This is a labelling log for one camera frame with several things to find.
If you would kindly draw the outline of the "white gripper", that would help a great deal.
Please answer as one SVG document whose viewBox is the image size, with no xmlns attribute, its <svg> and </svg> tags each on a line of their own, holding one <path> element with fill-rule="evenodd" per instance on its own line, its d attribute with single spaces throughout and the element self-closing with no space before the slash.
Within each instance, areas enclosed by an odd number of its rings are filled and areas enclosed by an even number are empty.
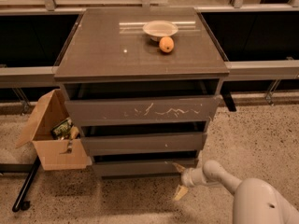
<svg viewBox="0 0 299 224">
<path fill-rule="evenodd" d="M 174 200 L 179 201 L 188 193 L 188 188 L 193 188 L 199 185 L 205 185 L 206 178 L 201 168 L 185 168 L 179 163 L 173 162 L 173 165 L 177 171 L 181 174 L 181 183 L 184 185 L 178 185 Z"/>
</svg>

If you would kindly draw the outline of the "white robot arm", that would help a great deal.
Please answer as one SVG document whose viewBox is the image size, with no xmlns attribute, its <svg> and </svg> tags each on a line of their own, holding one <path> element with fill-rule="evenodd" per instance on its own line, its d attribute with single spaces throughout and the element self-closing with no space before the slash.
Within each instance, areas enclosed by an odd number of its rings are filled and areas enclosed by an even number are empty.
<svg viewBox="0 0 299 224">
<path fill-rule="evenodd" d="M 299 211 L 261 179 L 241 180 L 214 160 L 199 168 L 186 168 L 178 163 L 174 166 L 180 174 L 175 201 L 184 197 L 189 188 L 222 185 L 234 197 L 233 224 L 299 224 Z"/>
</svg>

